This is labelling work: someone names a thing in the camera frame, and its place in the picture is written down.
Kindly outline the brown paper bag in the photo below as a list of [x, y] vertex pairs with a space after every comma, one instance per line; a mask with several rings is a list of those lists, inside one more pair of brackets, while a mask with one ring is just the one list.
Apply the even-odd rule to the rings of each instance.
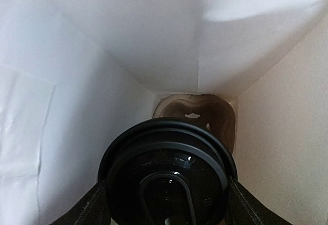
[[327, 0], [1, 0], [1, 224], [50, 224], [166, 95], [237, 117], [240, 182], [327, 224]]

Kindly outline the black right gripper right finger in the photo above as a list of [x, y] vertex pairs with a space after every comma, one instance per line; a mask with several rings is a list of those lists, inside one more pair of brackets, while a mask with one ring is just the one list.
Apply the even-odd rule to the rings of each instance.
[[229, 179], [229, 195], [225, 224], [291, 225], [291, 223], [265, 207], [234, 178]]

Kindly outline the black plastic cup lid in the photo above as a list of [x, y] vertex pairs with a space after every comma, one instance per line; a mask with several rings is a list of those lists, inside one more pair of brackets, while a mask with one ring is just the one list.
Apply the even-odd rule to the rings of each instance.
[[219, 224], [236, 177], [210, 131], [170, 118], [141, 122], [106, 149], [98, 170], [117, 224]]

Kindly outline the brown cardboard cup carrier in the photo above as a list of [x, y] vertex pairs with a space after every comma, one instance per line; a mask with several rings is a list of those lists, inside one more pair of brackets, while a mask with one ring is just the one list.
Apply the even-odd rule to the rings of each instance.
[[236, 115], [233, 107], [212, 94], [174, 94], [162, 99], [153, 118], [172, 117], [209, 130], [230, 153], [235, 146]]

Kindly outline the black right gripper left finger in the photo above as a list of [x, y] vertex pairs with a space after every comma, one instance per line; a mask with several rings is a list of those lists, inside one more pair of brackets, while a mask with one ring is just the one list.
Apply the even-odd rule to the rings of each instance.
[[51, 224], [111, 224], [105, 181], [96, 183], [67, 213]]

